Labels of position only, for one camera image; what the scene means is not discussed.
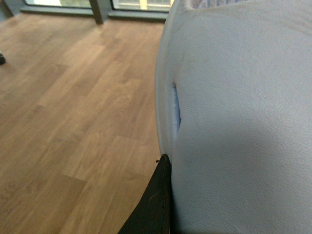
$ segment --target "black shoe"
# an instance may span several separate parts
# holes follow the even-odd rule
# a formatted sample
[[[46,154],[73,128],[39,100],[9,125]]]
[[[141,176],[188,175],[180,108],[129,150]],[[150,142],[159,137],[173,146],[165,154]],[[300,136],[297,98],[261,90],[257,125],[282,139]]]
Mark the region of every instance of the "black shoe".
[[[0,53],[0,65],[5,63],[5,58],[4,56]]]

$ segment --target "seat cushion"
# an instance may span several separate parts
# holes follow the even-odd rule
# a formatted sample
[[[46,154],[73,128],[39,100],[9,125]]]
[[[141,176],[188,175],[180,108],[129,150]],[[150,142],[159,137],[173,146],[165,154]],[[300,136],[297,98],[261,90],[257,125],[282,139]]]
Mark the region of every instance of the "seat cushion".
[[[175,0],[156,68],[177,233],[312,233],[312,1]]]

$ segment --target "light blue leather seat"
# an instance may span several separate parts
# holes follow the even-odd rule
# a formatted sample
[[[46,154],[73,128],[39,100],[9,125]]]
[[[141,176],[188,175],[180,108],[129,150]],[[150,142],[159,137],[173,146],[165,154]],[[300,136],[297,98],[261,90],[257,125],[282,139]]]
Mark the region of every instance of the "light blue leather seat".
[[[173,233],[312,234],[312,1],[208,6],[175,0],[157,60]]]

